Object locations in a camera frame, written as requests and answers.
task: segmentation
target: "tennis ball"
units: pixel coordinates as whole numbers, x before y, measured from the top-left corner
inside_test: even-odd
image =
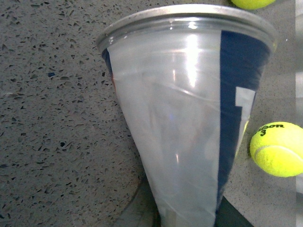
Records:
[[[259,9],[265,7],[275,0],[232,0],[232,2],[242,9]]]
[[[303,173],[303,129],[287,122],[269,123],[255,133],[250,154],[268,174],[280,177]]]

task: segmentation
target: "speckled countertop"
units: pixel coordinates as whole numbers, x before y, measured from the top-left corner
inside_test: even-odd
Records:
[[[144,170],[95,40],[124,16],[184,3],[232,6],[228,0],[0,0],[0,227],[108,227],[119,217]],[[254,12],[277,28],[280,47],[245,140],[263,123],[294,115],[294,1]],[[279,185],[278,209],[291,209],[294,182],[264,176],[245,152],[240,157],[227,198],[259,226],[257,217],[268,212],[243,205],[251,193],[262,195],[251,187],[258,179],[258,185]],[[268,209],[281,194],[265,192],[269,205],[259,207]]]

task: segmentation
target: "clear plastic cup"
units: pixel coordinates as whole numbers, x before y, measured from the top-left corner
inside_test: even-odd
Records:
[[[97,41],[163,227],[211,227],[275,30],[242,10],[139,12]]]

